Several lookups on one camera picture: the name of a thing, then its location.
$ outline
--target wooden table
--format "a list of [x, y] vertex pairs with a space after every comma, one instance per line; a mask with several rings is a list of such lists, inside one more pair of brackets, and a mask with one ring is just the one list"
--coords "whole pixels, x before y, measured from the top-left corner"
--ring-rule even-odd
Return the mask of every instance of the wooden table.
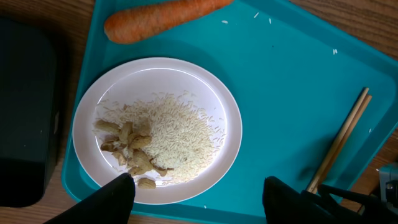
[[[398, 60], [397, 0], [291, 1]], [[61, 170], [93, 6], [94, 0], [0, 0], [0, 16], [63, 33], [69, 42], [72, 66], [67, 92], [62, 99], [66, 105], [60, 158], [46, 193], [39, 203], [27, 208], [0, 208], [0, 223], [42, 223], [75, 204], [62, 187]], [[379, 182], [376, 169], [394, 161], [397, 156], [398, 131], [395, 131], [352, 190], [369, 194]], [[344, 201], [342, 204], [353, 210], [358, 209], [355, 203]], [[140, 216], [131, 216], [129, 222], [181, 223]]]

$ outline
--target fried food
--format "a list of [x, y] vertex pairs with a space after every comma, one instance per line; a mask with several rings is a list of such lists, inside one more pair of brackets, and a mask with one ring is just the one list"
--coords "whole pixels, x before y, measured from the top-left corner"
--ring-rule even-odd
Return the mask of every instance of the fried food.
[[133, 168], [131, 168], [131, 169], [129, 170], [129, 173], [130, 173], [132, 176], [135, 176], [135, 175], [142, 175], [142, 174], [145, 174], [146, 171], [143, 170], [141, 167], [133, 167]]
[[149, 162], [147, 154], [138, 149], [135, 149], [133, 152], [132, 163], [139, 166], [145, 172], [154, 168], [154, 166]]
[[120, 143], [119, 141], [114, 141], [113, 144], [116, 144], [116, 149], [118, 150], [123, 150], [125, 147], [127, 147], [126, 144]]
[[141, 123], [137, 132], [141, 136], [150, 136], [150, 124], [148, 119]]
[[107, 136], [105, 136], [104, 142], [113, 142], [113, 141], [118, 141], [118, 140], [119, 140], [119, 136], [107, 135]]
[[132, 150], [132, 149], [127, 149], [127, 154], [129, 155], [129, 158], [132, 159], [132, 157], [134, 156], [134, 150]]
[[148, 178], [138, 180], [138, 187], [141, 189], [156, 189], [156, 183]]
[[137, 166], [137, 164], [133, 161], [133, 159], [130, 157], [128, 160], [127, 160], [127, 168], [132, 168], [132, 167], [136, 167]]
[[150, 136], [137, 136], [131, 141], [131, 143], [129, 145], [129, 149], [142, 148], [144, 146], [149, 145], [151, 141], [152, 141], [152, 137], [150, 137]]
[[134, 140], [136, 137], [139, 136], [139, 133], [131, 133], [128, 137], [127, 137], [127, 143], [130, 145], [130, 143], [132, 142], [132, 140]]
[[104, 142], [104, 143], [102, 143], [100, 149], [102, 151], [108, 151], [108, 152], [116, 152], [118, 150], [114, 146], [113, 142]]
[[121, 143], [127, 144], [127, 137], [132, 133], [132, 122], [128, 121], [124, 123], [119, 133], [119, 139]]
[[107, 121], [99, 120], [94, 124], [94, 127], [112, 134], [119, 134], [119, 125]]
[[154, 170], [160, 174], [161, 177], [166, 176], [167, 169], [162, 169], [160, 167], [154, 166]]
[[124, 158], [123, 154], [121, 152], [114, 152], [112, 155], [118, 160], [119, 166], [123, 166], [127, 164], [126, 158]]

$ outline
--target teal tray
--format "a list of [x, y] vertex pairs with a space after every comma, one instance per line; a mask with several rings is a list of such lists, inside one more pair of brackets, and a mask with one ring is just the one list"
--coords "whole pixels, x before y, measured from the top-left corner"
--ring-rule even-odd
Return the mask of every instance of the teal tray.
[[[172, 57], [207, 69], [229, 88], [244, 134], [235, 163], [211, 189], [172, 205], [135, 204], [132, 213], [264, 223], [264, 179], [274, 175], [297, 191], [305, 189], [363, 87], [373, 98], [326, 184], [349, 189], [397, 126], [398, 63], [292, 3], [236, 0], [137, 44], [118, 45], [106, 38], [108, 16], [152, 2], [96, 1], [73, 111], [108, 70], [138, 58]], [[99, 188], [79, 164], [71, 132], [62, 181], [76, 201]]]

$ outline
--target wooden chopsticks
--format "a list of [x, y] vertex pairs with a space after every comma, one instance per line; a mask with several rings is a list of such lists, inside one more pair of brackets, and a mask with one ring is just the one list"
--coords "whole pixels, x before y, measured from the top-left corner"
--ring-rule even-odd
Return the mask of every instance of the wooden chopsticks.
[[313, 194], [316, 194], [318, 191], [318, 185], [320, 185], [328, 175], [333, 163], [335, 163], [338, 154], [343, 149], [347, 139], [353, 132], [353, 129], [356, 126], [356, 123], [361, 118], [364, 110], [368, 106], [369, 102], [372, 99], [371, 95], [368, 95], [369, 88], [365, 88], [361, 95], [359, 96], [356, 104], [354, 105], [353, 109], [351, 110], [350, 114], [348, 115], [346, 121], [344, 122], [343, 126], [341, 127], [337, 137], [333, 141], [328, 154], [325, 156], [321, 166], [315, 173], [313, 179], [311, 180], [310, 184], [307, 187], [307, 191]]

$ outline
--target carrot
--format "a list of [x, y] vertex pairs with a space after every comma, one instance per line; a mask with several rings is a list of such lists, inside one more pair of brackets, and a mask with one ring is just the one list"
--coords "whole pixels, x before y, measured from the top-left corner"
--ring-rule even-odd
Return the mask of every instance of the carrot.
[[119, 11], [105, 21], [109, 40], [132, 44], [203, 17], [234, 0], [177, 0]]

